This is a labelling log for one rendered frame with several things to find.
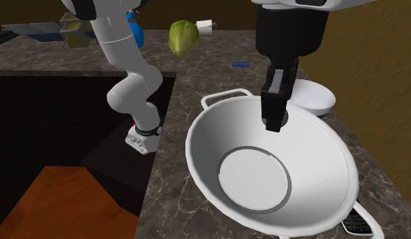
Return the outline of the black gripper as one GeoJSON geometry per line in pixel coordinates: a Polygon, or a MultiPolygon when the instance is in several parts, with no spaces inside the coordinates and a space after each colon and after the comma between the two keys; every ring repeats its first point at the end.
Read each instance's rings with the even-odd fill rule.
{"type": "Polygon", "coordinates": [[[262,121],[266,129],[280,132],[287,123],[287,101],[296,81],[299,56],[321,45],[329,13],[304,8],[270,10],[257,7],[255,47],[275,64],[268,67],[261,90],[262,121]]]}

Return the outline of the small white bowl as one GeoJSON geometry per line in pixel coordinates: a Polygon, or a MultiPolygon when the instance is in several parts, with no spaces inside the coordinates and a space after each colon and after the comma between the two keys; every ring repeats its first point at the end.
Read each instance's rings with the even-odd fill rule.
{"type": "Polygon", "coordinates": [[[322,117],[335,105],[336,97],[332,91],[321,84],[306,79],[297,79],[288,102],[322,117]]]}

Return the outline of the white toilet paper roll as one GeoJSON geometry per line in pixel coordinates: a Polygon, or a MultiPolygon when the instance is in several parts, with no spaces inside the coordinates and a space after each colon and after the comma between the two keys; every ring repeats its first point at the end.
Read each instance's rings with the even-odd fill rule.
{"type": "Polygon", "coordinates": [[[212,20],[199,20],[196,22],[199,35],[211,35],[213,32],[212,20]]]}

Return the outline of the green cabbage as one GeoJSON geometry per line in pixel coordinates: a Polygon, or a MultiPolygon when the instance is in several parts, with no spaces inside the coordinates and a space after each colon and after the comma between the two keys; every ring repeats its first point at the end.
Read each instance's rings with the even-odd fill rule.
{"type": "Polygon", "coordinates": [[[171,24],[168,46],[177,58],[184,58],[196,47],[199,39],[199,31],[194,23],[179,20],[171,24]]]}

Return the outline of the blue bottle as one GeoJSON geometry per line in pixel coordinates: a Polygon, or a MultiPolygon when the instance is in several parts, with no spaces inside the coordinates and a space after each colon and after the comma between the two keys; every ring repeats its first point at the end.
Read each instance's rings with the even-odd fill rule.
{"type": "Polygon", "coordinates": [[[143,29],[141,28],[141,26],[135,20],[135,13],[132,10],[129,10],[126,15],[126,19],[128,20],[128,23],[132,30],[132,34],[135,38],[137,46],[139,48],[142,48],[144,44],[144,33],[143,33],[143,29]]]}

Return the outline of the dark robot stand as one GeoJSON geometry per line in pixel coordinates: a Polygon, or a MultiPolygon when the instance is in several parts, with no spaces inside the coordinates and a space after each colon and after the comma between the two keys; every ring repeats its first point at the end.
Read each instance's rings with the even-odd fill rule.
{"type": "Polygon", "coordinates": [[[82,164],[114,201],[139,216],[155,153],[145,155],[125,142],[134,120],[107,104],[106,93],[121,77],[82,77],[84,114],[80,117],[82,164]]]}

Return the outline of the satellite model with solar panels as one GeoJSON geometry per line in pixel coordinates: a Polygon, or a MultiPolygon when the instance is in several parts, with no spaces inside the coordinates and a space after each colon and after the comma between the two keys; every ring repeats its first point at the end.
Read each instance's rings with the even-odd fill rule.
{"type": "Polygon", "coordinates": [[[6,33],[7,37],[19,35],[39,42],[61,41],[62,46],[59,51],[65,45],[70,48],[86,48],[97,43],[91,23],[80,20],[70,12],[62,16],[59,24],[56,22],[4,24],[0,29],[0,33],[6,33]]]}

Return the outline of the large white two-handled bowl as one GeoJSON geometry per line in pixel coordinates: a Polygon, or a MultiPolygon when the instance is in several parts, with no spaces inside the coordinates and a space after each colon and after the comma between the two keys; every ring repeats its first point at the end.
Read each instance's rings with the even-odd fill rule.
{"type": "Polygon", "coordinates": [[[357,201],[359,174],[346,144],[295,105],[280,132],[266,129],[258,96],[238,88],[213,95],[188,130],[185,156],[207,200],[245,227],[281,239],[334,228],[355,210],[372,239],[385,239],[357,201]]]}

